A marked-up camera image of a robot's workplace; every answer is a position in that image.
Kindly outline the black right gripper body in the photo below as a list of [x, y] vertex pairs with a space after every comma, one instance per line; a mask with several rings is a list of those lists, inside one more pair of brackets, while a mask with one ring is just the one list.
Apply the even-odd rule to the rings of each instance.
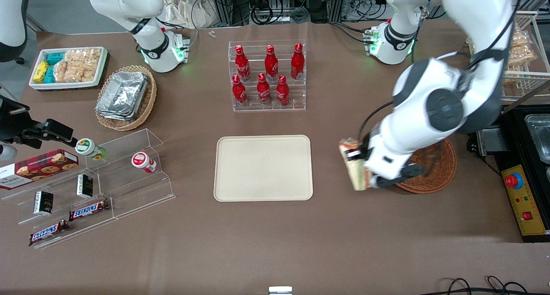
[[32, 127], [32, 118], [29, 114], [30, 107], [1, 96], [0, 107], [0, 140], [11, 144], [14, 138]]

